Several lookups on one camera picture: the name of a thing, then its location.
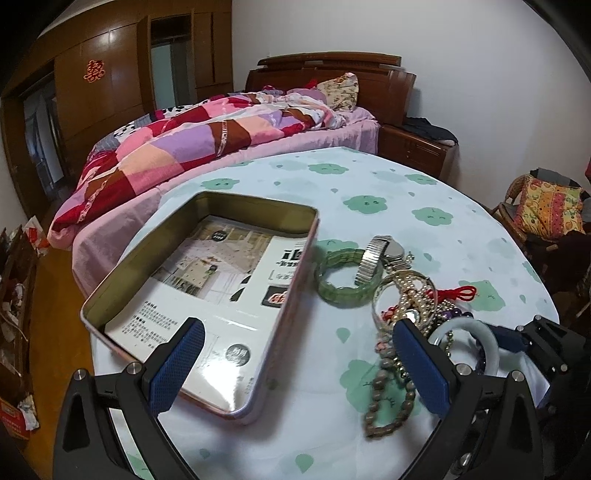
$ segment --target floral pillow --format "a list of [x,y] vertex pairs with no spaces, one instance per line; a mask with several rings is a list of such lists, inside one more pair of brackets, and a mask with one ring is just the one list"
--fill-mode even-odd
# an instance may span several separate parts
[[584,232],[579,187],[563,187],[528,175],[521,190],[515,224],[524,232],[557,239],[570,231]]
[[350,112],[357,105],[359,80],[354,73],[319,83],[316,88],[326,95],[326,104],[333,110]]

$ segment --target quilt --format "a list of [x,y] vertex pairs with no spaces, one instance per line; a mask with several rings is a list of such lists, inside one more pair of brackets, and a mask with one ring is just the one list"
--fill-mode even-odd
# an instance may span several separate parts
[[128,124],[95,145],[75,192],[56,213],[50,243],[71,245],[77,231],[100,215],[223,155],[345,124],[324,103],[299,93],[221,96],[160,116],[145,125]]

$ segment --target jade bracelet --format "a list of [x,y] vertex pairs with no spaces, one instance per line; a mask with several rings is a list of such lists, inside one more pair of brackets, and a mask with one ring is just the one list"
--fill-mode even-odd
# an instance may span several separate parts
[[342,268],[359,265],[365,250],[345,248],[335,252],[328,252],[320,261],[314,272],[318,295],[328,303],[338,307],[358,307],[370,301],[379,282],[382,280],[383,268],[378,264],[374,276],[370,281],[358,287],[335,287],[325,280],[326,273],[331,268]]

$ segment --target tablecloth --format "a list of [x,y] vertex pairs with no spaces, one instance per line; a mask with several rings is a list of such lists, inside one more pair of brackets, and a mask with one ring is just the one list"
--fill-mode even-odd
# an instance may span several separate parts
[[[374,235],[392,235],[415,255],[413,267],[439,289],[476,286],[477,297],[461,306],[484,322],[515,328],[536,314],[558,320],[530,264],[477,203],[411,168],[343,147],[246,161],[190,180],[163,197],[127,251],[204,189],[318,208],[317,244],[324,250],[364,248]],[[258,420],[248,426],[225,423],[182,398],[159,420],[202,480],[398,478],[437,419],[418,400],[401,430],[380,440],[364,438],[361,419],[377,369],[375,342],[368,305],[337,309],[310,284],[267,380]],[[97,375],[125,366],[96,339],[92,348]],[[452,360],[476,363],[462,335],[456,335]],[[499,374],[514,368],[524,372],[534,401],[540,401],[548,385],[533,364],[521,355],[502,355]],[[390,385],[378,419],[395,416],[403,397]],[[113,417],[136,473],[150,478],[122,415]]]

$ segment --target blue gripper pad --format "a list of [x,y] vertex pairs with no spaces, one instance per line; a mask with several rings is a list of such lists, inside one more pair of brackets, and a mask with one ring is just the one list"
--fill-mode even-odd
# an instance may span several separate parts
[[443,418],[450,400],[449,385],[441,372],[404,322],[396,322],[392,342],[427,410]]
[[525,340],[522,334],[514,330],[486,324],[496,338],[499,348],[509,350],[513,353],[526,352],[530,347],[529,342]]
[[179,340],[150,384],[150,411],[156,416],[173,406],[205,344],[205,327],[197,320]]

